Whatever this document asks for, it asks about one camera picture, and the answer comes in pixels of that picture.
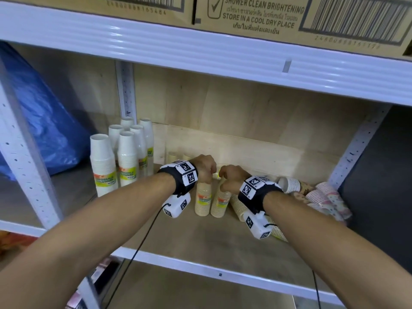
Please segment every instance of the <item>black wrist band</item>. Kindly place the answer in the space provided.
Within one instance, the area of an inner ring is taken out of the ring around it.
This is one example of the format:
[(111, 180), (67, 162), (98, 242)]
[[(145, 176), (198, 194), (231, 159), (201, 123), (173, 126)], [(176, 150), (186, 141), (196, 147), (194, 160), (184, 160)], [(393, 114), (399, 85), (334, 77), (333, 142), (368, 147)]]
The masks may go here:
[(184, 160), (177, 160), (171, 164), (164, 165), (160, 167), (157, 173), (165, 172), (173, 176), (176, 182), (176, 190), (173, 195), (185, 195), (191, 189), (193, 189), (197, 181), (197, 169), (196, 167)]
[(266, 194), (272, 191), (283, 193), (282, 189), (268, 178), (252, 176), (243, 182), (238, 198), (252, 213), (257, 214), (263, 210)]

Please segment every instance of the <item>fiducial marker tag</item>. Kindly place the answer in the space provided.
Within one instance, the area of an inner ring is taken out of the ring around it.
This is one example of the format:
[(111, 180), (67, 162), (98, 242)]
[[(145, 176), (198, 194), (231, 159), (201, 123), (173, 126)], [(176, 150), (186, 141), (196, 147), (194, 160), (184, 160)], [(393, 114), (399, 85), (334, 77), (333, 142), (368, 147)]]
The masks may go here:
[(178, 218), (183, 209), (190, 203), (190, 193), (186, 193), (178, 197), (177, 195), (170, 196), (162, 206), (165, 214), (172, 218)]
[(265, 227), (265, 225), (267, 225), (269, 222), (266, 220), (264, 215), (264, 211), (260, 211), (259, 213), (254, 215), (249, 209), (243, 214), (245, 223), (256, 239), (267, 238), (270, 235), (270, 232), (272, 232), (271, 225)]

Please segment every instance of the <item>black cable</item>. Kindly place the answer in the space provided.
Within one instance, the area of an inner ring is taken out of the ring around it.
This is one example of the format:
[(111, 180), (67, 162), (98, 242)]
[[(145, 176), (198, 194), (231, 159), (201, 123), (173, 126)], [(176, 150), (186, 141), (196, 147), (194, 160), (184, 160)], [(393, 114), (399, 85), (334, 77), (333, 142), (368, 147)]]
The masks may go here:
[(312, 270), (312, 273), (313, 273), (313, 280), (315, 280), (316, 295), (318, 296), (318, 306), (319, 306), (319, 309), (322, 309), (321, 300), (320, 300), (320, 298), (319, 298), (318, 284), (317, 284), (317, 282), (316, 282), (315, 271)]
[(116, 287), (115, 287), (115, 290), (113, 291), (112, 296), (110, 297), (109, 302), (107, 303), (105, 309), (107, 309), (107, 308), (109, 307), (109, 305), (110, 305), (113, 297), (115, 296), (115, 293), (116, 293), (117, 289), (119, 288), (119, 285), (120, 285), (121, 281), (122, 281), (123, 278), (124, 278), (124, 275), (126, 274), (126, 272), (127, 272), (127, 270), (129, 269), (129, 267), (130, 267), (133, 259), (136, 257), (138, 251), (140, 250), (140, 248), (142, 247), (143, 243), (145, 242), (145, 239), (146, 239), (147, 236), (149, 235), (149, 232), (150, 232), (150, 230), (152, 229), (153, 224), (155, 224), (155, 221), (156, 221), (156, 219), (157, 219), (157, 216), (158, 216), (159, 213), (163, 210), (163, 208), (165, 208), (166, 206), (170, 206), (170, 204), (169, 204), (169, 203), (165, 204), (165, 205), (162, 206), (162, 208), (160, 208), (160, 210), (157, 212), (156, 217), (153, 219), (153, 222), (152, 222), (152, 224), (150, 225), (149, 229), (147, 230), (147, 233), (146, 233), (145, 237), (143, 238), (143, 240), (142, 240), (142, 242), (140, 243), (139, 247), (136, 249), (136, 252), (134, 253), (133, 257), (132, 257), (131, 260), (129, 261), (129, 264), (128, 264), (127, 267), (126, 267), (126, 270), (125, 270), (125, 271), (123, 272), (123, 274), (121, 275), (121, 278), (120, 278), (119, 282), (117, 283), (117, 285), (116, 285)]

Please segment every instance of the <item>blue plastic bag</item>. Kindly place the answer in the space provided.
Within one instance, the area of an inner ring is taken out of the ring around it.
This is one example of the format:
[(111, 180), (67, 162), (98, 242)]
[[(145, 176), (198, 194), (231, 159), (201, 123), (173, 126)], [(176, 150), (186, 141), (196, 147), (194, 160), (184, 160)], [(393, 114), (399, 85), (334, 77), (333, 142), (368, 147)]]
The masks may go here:
[[(50, 175), (76, 166), (90, 152), (90, 134), (70, 115), (38, 72), (6, 42), (0, 58)], [(15, 180), (0, 156), (0, 173)]]

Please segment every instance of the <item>hand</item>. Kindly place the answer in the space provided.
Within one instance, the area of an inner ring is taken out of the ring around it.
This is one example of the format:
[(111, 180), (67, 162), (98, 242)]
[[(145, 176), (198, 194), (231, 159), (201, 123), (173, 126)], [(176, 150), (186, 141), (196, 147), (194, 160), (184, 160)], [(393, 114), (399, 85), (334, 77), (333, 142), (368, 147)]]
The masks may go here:
[(252, 175), (241, 166), (228, 165), (220, 168), (219, 177), (227, 179), (221, 186), (222, 192), (229, 191), (232, 194), (239, 194), (239, 189), (243, 182)]
[(216, 162), (211, 155), (199, 155), (190, 160), (198, 172), (198, 182), (212, 184), (212, 174), (216, 172)]

